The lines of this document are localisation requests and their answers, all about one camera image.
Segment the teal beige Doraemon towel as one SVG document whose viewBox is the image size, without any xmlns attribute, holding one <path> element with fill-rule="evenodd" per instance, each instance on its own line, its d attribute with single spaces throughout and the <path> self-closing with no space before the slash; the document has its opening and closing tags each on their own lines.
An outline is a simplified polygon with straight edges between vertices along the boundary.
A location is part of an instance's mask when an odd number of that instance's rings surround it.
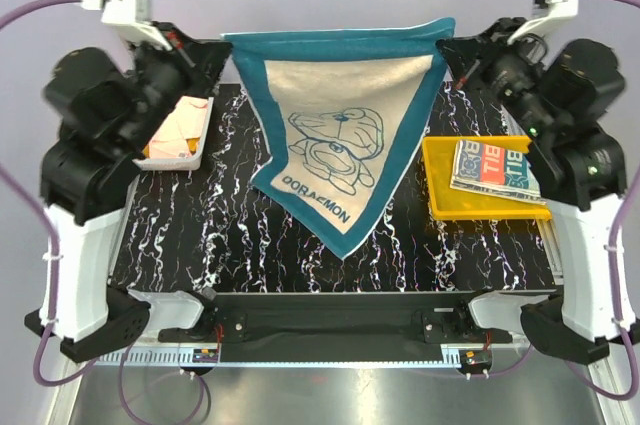
<svg viewBox="0 0 640 425">
<path fill-rule="evenodd" d="M 268 161 L 252 184 L 338 258 L 375 228 L 420 143 L 452 18 L 408 28 L 230 33 Z"/>
</svg>

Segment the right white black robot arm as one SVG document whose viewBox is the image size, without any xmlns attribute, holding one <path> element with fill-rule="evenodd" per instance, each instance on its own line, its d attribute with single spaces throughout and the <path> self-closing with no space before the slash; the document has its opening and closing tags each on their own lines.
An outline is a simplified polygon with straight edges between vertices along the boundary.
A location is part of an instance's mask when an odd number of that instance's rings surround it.
<svg viewBox="0 0 640 425">
<path fill-rule="evenodd" d="M 521 334 L 547 356 L 589 365 L 606 358 L 611 343 L 639 340 L 616 232 L 629 196 L 624 152 L 599 123 L 625 81 L 613 50 L 590 39 L 568 42 L 550 65 L 532 61 L 535 35 L 518 36 L 523 24 L 502 18 L 436 46 L 458 87 L 489 93 L 529 137 L 564 285 L 550 295 L 477 294 L 454 316 L 454 329 L 470 342 L 489 329 Z"/>
</svg>

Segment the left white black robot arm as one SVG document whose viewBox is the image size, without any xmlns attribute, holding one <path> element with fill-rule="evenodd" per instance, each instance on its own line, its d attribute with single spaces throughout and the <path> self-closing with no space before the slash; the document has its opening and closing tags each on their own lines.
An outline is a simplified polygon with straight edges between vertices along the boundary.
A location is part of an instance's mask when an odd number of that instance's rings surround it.
<svg viewBox="0 0 640 425">
<path fill-rule="evenodd" d="M 216 327 L 210 300 L 198 293 L 139 292 L 108 281 L 144 148 L 182 97 L 214 89 L 232 51 L 225 40 L 195 40 L 168 22 L 158 28 L 168 47 L 134 45 L 132 70 L 86 47 L 65 55 L 44 89 L 61 117 L 40 171 L 49 278 L 43 306 L 25 325 L 58 337 L 75 363 L 123 349 L 146 332 L 203 341 Z"/>
</svg>

